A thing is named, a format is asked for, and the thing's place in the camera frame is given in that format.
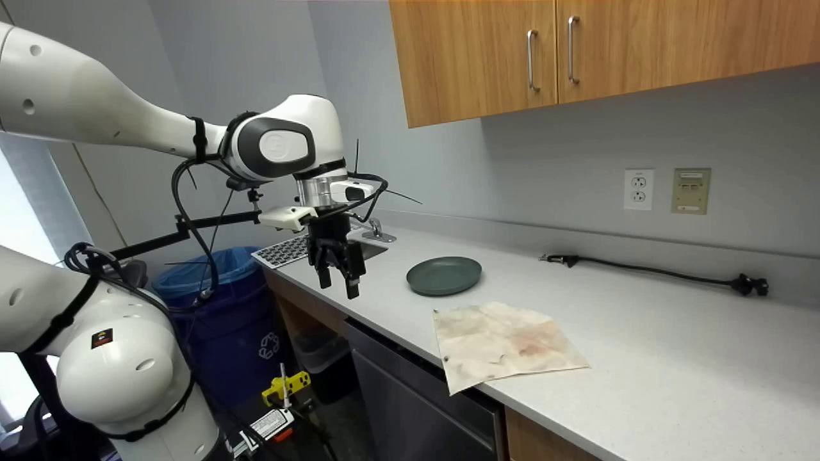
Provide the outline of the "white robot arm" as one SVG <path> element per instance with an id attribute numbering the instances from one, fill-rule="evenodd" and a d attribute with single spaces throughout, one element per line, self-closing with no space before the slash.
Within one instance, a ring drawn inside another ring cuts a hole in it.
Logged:
<path id="1" fill-rule="evenodd" d="M 243 186 L 276 177 L 302 202 L 270 220 L 307 234 L 321 280 L 360 290 L 362 248 L 347 238 L 349 179 L 330 101 L 292 94 L 225 125 L 159 107 L 97 58 L 34 31 L 0 25 L 0 120 L 9 134 L 141 147 L 182 161 L 216 161 Z M 64 410 L 97 428 L 123 461 L 209 461 L 221 428 L 178 344 L 169 311 L 147 290 L 0 248 L 0 349 L 53 357 Z"/>

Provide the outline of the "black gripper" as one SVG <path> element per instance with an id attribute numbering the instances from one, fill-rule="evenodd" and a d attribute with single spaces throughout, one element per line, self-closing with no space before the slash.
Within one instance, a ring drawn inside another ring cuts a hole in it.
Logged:
<path id="1" fill-rule="evenodd" d="M 330 286 L 330 268 L 326 258 L 326 248 L 343 248 L 339 272 L 347 281 L 347 298 L 360 298 L 360 280 L 367 275 L 365 253 L 356 240 L 349 243 L 349 214 L 342 211 L 321 212 L 307 220 L 307 261 L 317 275 L 321 290 Z"/>

